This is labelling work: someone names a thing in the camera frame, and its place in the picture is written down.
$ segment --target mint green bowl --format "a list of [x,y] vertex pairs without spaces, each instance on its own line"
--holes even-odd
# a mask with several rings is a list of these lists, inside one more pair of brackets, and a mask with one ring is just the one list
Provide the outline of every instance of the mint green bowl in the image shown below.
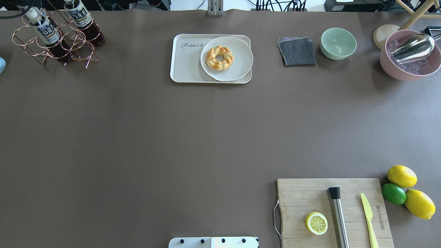
[[333,27],[321,35],[321,52],[332,60],[342,60],[355,52],[357,41],[347,30]]

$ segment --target cutting board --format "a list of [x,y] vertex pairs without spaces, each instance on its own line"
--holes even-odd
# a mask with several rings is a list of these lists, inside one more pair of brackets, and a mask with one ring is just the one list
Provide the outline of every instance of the cutting board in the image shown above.
[[[393,248],[378,178],[281,178],[277,180],[277,193],[280,200],[282,248],[338,248],[329,187],[340,187],[351,248],[370,248],[360,193],[366,195],[372,208],[372,226],[379,247]],[[328,231],[323,235],[315,235],[306,229],[305,218],[313,211],[322,213],[328,220]]]

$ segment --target pink bowl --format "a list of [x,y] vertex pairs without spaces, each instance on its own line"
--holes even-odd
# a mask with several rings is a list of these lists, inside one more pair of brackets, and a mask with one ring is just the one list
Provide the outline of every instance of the pink bowl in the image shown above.
[[420,34],[419,32],[412,31],[412,30],[399,30],[393,34],[391,34],[387,40],[385,45],[382,47],[380,51],[380,64],[381,67],[383,67],[383,70],[391,77],[398,79],[398,80],[417,80],[423,77],[426,77],[428,75],[431,75],[435,73],[441,66],[441,52],[438,46],[435,44],[435,48],[433,49],[432,53],[427,57],[427,60],[429,61],[429,65],[432,67],[432,70],[430,70],[427,74],[424,75],[416,75],[409,73],[407,71],[402,70],[398,66],[392,62],[390,55],[386,51],[386,46],[391,40],[397,40],[398,43],[406,41],[408,38],[410,38],[412,35]]

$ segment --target lemon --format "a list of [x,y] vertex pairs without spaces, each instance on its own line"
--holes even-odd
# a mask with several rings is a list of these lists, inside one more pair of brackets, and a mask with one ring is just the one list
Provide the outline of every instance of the lemon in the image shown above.
[[319,212],[311,212],[306,216],[305,224],[308,230],[317,235],[322,235],[328,230],[326,217]]
[[383,192],[384,198],[386,198],[388,201],[392,202],[393,204],[404,204],[406,202],[406,193],[400,186],[388,183],[383,185],[383,189],[381,190]]
[[416,184],[416,174],[404,165],[395,165],[387,171],[387,178],[392,183],[403,188],[410,188]]
[[435,213],[435,204],[432,199],[423,192],[416,189],[406,191],[406,207],[415,216],[430,220]]

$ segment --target knife handle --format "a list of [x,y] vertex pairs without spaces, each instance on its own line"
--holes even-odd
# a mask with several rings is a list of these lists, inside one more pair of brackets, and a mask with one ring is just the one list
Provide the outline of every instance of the knife handle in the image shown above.
[[370,248],[379,248],[377,237],[374,233],[374,227],[372,226],[372,223],[370,221],[367,222],[367,229],[369,230],[369,241],[370,241]]

